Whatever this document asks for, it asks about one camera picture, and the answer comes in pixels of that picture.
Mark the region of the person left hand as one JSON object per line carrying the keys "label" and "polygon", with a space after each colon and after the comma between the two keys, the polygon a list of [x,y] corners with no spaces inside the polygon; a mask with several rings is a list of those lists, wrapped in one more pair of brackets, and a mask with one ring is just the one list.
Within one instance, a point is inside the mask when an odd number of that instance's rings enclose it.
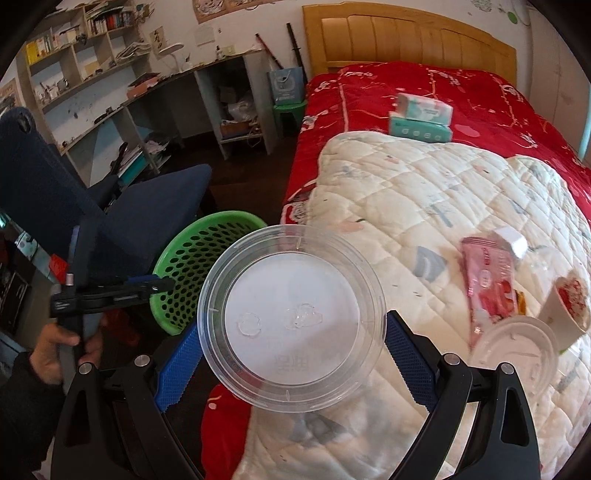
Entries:
{"label": "person left hand", "polygon": [[[41,330],[37,344],[29,357],[33,371],[39,379],[48,385],[59,385],[63,381],[62,368],[59,361],[61,345],[74,347],[80,343],[80,337],[57,323],[48,323]],[[84,343],[85,354],[79,364],[92,363],[100,365],[103,352],[103,336],[101,329]]]}

